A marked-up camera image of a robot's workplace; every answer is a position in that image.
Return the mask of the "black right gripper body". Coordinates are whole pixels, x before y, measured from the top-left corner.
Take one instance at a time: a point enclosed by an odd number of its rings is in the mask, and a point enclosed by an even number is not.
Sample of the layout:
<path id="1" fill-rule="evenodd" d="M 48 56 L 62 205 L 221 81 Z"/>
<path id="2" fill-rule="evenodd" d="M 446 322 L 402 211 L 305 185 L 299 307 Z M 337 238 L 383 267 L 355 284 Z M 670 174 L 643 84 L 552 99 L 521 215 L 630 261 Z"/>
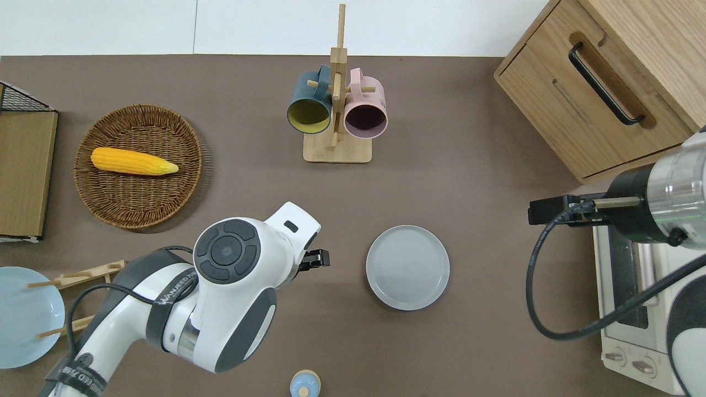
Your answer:
<path id="1" fill-rule="evenodd" d="M 532 226 L 549 224 L 555 216 L 568 210 L 570 206 L 587 200 L 600 199 L 602 196 L 603 194 L 562 195 L 530 201 L 528 208 L 528 224 Z M 563 218 L 559 224 L 567 224 L 570 228 L 583 228 L 607 226 L 610 224 L 610 221 L 604 214 L 592 212 L 572 214 L 571 216 Z"/>

